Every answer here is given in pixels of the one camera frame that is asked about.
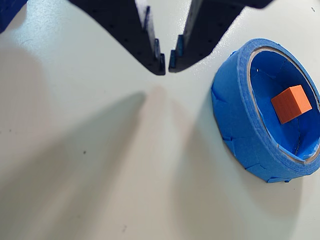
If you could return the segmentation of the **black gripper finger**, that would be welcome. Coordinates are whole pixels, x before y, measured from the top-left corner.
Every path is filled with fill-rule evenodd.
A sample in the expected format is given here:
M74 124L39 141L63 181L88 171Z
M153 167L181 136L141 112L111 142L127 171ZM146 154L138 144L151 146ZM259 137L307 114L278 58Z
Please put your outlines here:
M155 37L151 6L145 0L72 0L71 3L99 23L151 73L166 74L165 55Z
M211 54L245 7L265 8L270 0L193 0L183 34L170 53L168 71L178 73Z

